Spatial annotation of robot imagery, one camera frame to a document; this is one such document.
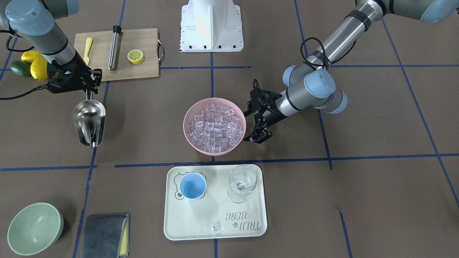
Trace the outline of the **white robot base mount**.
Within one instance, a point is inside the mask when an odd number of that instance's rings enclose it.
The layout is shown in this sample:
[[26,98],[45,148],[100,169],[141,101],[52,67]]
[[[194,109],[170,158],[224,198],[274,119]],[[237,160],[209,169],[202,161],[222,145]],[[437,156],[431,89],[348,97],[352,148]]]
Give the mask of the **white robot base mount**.
[[181,52],[244,49],[241,9],[232,0],[190,0],[181,8]]

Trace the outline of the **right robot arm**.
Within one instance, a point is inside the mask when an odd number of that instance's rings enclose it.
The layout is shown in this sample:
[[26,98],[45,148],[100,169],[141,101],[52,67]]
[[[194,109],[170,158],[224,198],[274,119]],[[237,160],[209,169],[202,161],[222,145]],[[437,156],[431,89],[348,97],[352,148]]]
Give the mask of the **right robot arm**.
[[47,89],[53,94],[82,90],[97,94],[101,69],[88,67],[56,19],[79,11],[77,0],[2,0],[1,27],[13,37],[26,39],[47,62]]

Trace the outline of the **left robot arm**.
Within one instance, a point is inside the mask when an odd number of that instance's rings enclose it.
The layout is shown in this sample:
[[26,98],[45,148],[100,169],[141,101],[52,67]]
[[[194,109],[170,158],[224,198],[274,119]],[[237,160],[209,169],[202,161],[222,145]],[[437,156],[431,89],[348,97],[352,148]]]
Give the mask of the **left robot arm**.
[[338,114],[346,108],[348,97],[337,88],[328,70],[353,50],[357,39],[370,26],[393,14],[427,23],[439,23],[458,11],[457,0],[357,0],[337,28],[322,42],[309,37],[300,45],[303,63],[288,66],[283,73],[286,89],[280,93],[260,88],[253,81],[244,116],[254,116],[254,130],[245,142],[261,144],[272,137],[270,126],[313,107]]

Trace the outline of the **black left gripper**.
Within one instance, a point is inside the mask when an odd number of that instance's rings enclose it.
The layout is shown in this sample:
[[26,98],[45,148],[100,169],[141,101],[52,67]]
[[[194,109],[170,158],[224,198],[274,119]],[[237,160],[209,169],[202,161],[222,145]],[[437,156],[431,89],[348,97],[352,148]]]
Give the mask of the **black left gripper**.
[[284,119],[284,114],[276,105],[276,101],[282,98],[282,94],[261,89],[258,80],[254,79],[253,89],[250,91],[250,100],[247,102],[247,108],[243,114],[245,117],[253,114],[256,123],[258,119],[264,119],[264,125],[255,124],[251,134],[243,138],[245,142],[262,144],[273,136],[269,127]]

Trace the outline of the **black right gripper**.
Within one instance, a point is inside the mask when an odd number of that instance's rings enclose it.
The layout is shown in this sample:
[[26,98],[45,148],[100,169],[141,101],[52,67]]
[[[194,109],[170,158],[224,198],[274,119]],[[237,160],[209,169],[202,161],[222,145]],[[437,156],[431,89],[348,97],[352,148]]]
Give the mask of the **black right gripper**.
[[53,60],[47,64],[47,90],[53,94],[76,90],[98,94],[102,81],[102,70],[91,69],[81,57],[74,57],[66,64]]

